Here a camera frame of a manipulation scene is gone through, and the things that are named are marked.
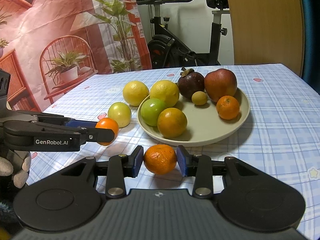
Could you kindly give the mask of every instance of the lemon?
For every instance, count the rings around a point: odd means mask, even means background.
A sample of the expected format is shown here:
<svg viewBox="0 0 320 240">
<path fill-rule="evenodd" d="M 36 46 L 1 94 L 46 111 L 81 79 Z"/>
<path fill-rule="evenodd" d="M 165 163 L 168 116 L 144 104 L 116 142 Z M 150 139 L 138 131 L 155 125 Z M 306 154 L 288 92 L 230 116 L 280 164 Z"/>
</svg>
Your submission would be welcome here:
<svg viewBox="0 0 320 240">
<path fill-rule="evenodd" d="M 149 89 L 141 81 L 130 81 L 124 86 L 122 95 L 129 105 L 139 106 L 149 95 Z"/>
<path fill-rule="evenodd" d="M 159 132 L 168 139 L 182 135 L 187 125 L 186 115 L 181 110 L 173 107 L 163 110 L 157 121 Z"/>
<path fill-rule="evenodd" d="M 179 88 L 170 80 L 160 80 L 150 89 L 150 98 L 158 98 L 165 102 L 167 107 L 173 107 L 179 100 Z"/>
<path fill-rule="evenodd" d="M 195 92 L 191 98 L 196 106 L 203 106 L 208 101 L 208 96 L 202 91 Z"/>
<path fill-rule="evenodd" d="M 125 103 L 113 103 L 108 110 L 108 117 L 116 121 L 119 128 L 125 127 L 131 121 L 131 109 Z"/>
</svg>

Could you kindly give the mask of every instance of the printed backdrop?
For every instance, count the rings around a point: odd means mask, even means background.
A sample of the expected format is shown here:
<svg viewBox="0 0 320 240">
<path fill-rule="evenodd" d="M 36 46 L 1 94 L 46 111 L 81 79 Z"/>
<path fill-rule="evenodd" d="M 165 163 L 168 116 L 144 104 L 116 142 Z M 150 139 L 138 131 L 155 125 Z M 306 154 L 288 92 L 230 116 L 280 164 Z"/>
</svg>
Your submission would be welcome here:
<svg viewBox="0 0 320 240">
<path fill-rule="evenodd" d="M 151 69 L 135 0 L 0 0 L 9 105 L 43 111 L 95 74 Z"/>
</svg>

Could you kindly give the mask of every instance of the orange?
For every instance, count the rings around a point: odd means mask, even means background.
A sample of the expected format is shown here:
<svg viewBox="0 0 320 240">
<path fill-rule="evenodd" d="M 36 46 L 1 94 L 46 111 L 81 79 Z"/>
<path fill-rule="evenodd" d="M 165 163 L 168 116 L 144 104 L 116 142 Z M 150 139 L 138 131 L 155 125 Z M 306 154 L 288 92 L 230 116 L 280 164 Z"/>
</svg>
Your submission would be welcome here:
<svg viewBox="0 0 320 240">
<path fill-rule="evenodd" d="M 167 108 L 158 117 L 159 132 L 168 139 L 176 138 L 186 130 L 188 120 L 186 115 L 177 108 Z"/>
<path fill-rule="evenodd" d="M 143 163 L 148 171 L 163 175 L 175 168 L 177 156 L 174 149 L 169 145 L 153 145 L 145 152 Z"/>
<path fill-rule="evenodd" d="M 112 142 L 99 143 L 100 145 L 103 145 L 103 146 L 108 146 L 111 143 L 113 143 L 113 141 L 117 138 L 118 133 L 119 133 L 118 123 L 115 120 L 113 120 L 111 118 L 107 118 L 107 117 L 102 118 L 99 122 L 97 122 L 96 128 L 111 129 L 115 133 L 115 138 L 112 140 Z"/>
<path fill-rule="evenodd" d="M 220 98 L 216 106 L 218 115 L 225 120 L 236 118 L 240 112 L 240 106 L 237 99 L 232 96 Z"/>
</svg>

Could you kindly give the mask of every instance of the plate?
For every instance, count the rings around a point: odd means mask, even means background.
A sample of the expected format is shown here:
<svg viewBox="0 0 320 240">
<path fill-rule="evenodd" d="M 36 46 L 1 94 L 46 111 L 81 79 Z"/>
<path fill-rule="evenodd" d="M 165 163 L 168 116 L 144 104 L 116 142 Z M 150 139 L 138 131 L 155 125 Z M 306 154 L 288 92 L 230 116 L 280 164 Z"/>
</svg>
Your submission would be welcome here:
<svg viewBox="0 0 320 240">
<path fill-rule="evenodd" d="M 179 101 L 174 106 L 180 109 L 188 119 L 187 130 L 175 139 L 166 139 L 157 127 L 147 125 L 141 117 L 141 106 L 149 99 L 143 100 L 138 108 L 138 123 L 140 127 L 152 138 L 166 144 L 184 147 L 204 146 L 221 141 L 237 131 L 250 112 L 250 102 L 246 94 L 237 89 L 234 96 L 240 104 L 240 113 L 234 120 L 226 121 L 218 116 L 215 104 L 209 99 L 204 106 L 195 106 L 191 100 L 180 95 Z"/>
</svg>

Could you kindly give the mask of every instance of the exercise bike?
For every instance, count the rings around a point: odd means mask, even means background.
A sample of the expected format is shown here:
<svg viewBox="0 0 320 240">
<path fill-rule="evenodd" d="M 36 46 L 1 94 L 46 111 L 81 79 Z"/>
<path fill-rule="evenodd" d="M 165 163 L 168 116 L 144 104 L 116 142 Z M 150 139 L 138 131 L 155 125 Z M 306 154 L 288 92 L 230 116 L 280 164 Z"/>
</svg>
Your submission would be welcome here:
<svg viewBox="0 0 320 240">
<path fill-rule="evenodd" d="M 138 5 L 153 5 L 155 16 L 150 20 L 154 24 L 155 35 L 148 43 L 148 49 L 153 69 L 220 65 L 218 62 L 220 35 L 227 35 L 228 30 L 221 28 L 221 15 L 229 14 L 228 0 L 206 0 L 207 6 L 213 9 L 214 14 L 211 27 L 211 41 L 209 53 L 196 53 L 189 49 L 176 35 L 168 30 L 170 18 L 163 17 L 161 23 L 160 5 L 164 3 L 185 3 L 193 0 L 137 0 Z"/>
</svg>

